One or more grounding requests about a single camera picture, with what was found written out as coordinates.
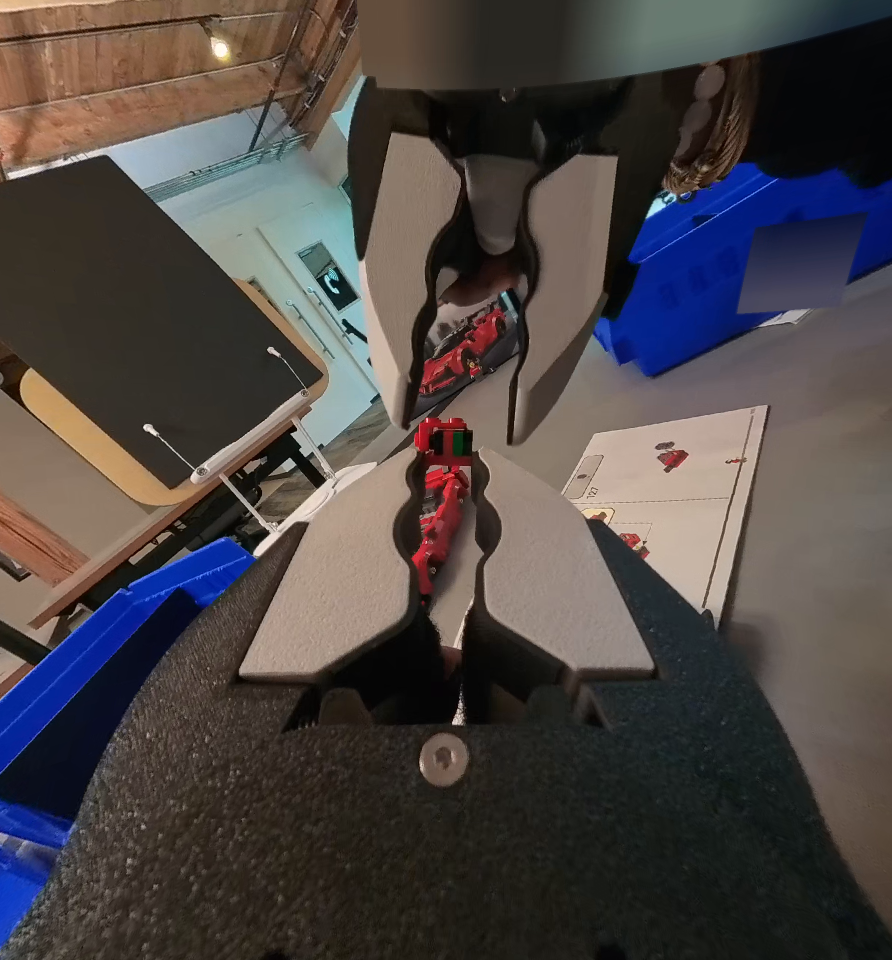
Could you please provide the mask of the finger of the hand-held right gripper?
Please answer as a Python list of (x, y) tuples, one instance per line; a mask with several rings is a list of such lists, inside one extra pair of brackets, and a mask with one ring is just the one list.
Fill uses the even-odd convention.
[(374, 375), (398, 426), (408, 423), (416, 403), (424, 342), (437, 311), (440, 253), (465, 198), (463, 173), (433, 141), (392, 133), (360, 285)]
[(578, 154), (528, 188), (529, 254), (520, 359), (510, 383), (507, 443), (520, 446), (559, 401), (605, 302), (619, 159)]

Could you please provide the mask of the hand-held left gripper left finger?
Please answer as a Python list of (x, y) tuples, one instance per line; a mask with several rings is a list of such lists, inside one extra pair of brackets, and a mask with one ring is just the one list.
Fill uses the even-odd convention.
[(403, 450), (287, 527), (297, 546), (239, 666), (245, 681), (332, 678), (415, 618), (407, 534), (417, 532), (421, 454)]

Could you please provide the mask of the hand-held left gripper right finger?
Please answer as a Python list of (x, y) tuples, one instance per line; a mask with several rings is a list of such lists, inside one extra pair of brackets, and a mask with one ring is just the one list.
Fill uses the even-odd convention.
[(503, 690), (652, 679), (583, 513), (495, 450), (475, 456), (475, 677)]

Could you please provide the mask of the small red green lego assembly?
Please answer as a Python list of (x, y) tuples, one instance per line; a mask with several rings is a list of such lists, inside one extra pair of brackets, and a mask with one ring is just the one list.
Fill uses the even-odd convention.
[(429, 466), (468, 466), (474, 454), (473, 431), (460, 417), (427, 417), (417, 427), (414, 445)]

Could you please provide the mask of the person's right forearm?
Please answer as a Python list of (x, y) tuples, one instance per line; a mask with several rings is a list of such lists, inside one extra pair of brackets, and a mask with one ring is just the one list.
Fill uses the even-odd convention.
[(762, 54), (740, 161), (777, 179), (839, 171), (860, 189), (892, 180), (892, 54), (862, 63)]

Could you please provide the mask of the red lego car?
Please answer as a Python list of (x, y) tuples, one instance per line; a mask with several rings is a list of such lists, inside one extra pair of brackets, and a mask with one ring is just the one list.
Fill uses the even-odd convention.
[(420, 601), (424, 606), (431, 602), (436, 576), (452, 552), (471, 487), (471, 466), (468, 463), (436, 465), (426, 472), (419, 521), (420, 542), (412, 556)]

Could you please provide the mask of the lego set box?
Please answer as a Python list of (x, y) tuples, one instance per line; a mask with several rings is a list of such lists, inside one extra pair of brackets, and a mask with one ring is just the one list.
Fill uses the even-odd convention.
[(502, 293), (476, 306), (444, 304), (429, 330), (411, 419), (431, 415), (520, 350), (519, 301)]

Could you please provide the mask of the lego instruction booklet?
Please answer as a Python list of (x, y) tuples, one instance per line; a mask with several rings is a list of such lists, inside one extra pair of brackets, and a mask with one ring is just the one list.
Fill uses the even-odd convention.
[(596, 433), (563, 487), (718, 627), (770, 408)]

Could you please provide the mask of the black phone sign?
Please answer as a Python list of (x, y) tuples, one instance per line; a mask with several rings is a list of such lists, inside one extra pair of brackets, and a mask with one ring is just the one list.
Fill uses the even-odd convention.
[(322, 242), (301, 248), (297, 257), (336, 313), (359, 302), (356, 288)]

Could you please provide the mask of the wooden desk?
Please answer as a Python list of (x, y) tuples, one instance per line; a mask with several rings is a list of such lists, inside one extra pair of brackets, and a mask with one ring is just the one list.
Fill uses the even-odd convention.
[[(243, 471), (248, 463), (258, 459), (266, 459), (273, 469), (278, 464), (291, 460), (314, 486), (324, 483), (327, 471), (330, 469), (321, 450), (300, 421), (289, 420), (285, 424), (264, 431), (258, 439), (226, 464), (223, 474), (232, 478), (235, 472)], [(180, 521), (204, 498), (210, 497), (216, 488), (227, 489), (217, 475), (204, 483), (193, 484), (190, 492), (178, 503), (154, 510), (138, 527), (123, 535), (111, 546), (102, 549), (79, 570), (54, 587), (46, 595), (32, 618), (28, 620), (28, 627), (31, 630), (44, 628), (50, 620), (74, 608), (80, 598), (96, 585), (115, 575), (119, 569), (124, 568), (126, 574), (133, 573), (131, 558), (148, 546), (158, 535), (168, 532), (175, 522)]]

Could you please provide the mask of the blue bin with black divider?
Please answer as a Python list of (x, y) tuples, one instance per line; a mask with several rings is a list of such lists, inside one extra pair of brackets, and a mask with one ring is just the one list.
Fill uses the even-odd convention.
[(253, 563), (220, 539), (119, 590), (0, 699), (0, 801), (73, 820), (145, 680)]

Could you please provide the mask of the black panel on white stand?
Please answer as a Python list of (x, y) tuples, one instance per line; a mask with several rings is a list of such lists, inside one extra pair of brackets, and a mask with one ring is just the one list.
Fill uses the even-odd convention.
[(0, 183), (0, 340), (166, 492), (197, 492), (299, 403), (324, 444), (378, 395), (289, 234), (255, 226), (215, 260), (105, 156)]

